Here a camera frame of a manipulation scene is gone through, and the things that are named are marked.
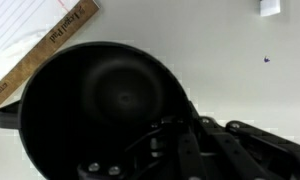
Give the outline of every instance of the lined paper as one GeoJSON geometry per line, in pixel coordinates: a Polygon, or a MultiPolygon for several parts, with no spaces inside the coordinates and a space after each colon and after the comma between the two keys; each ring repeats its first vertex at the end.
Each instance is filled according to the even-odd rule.
{"type": "Polygon", "coordinates": [[[78,1],[0,1],[0,80],[78,1]]]}

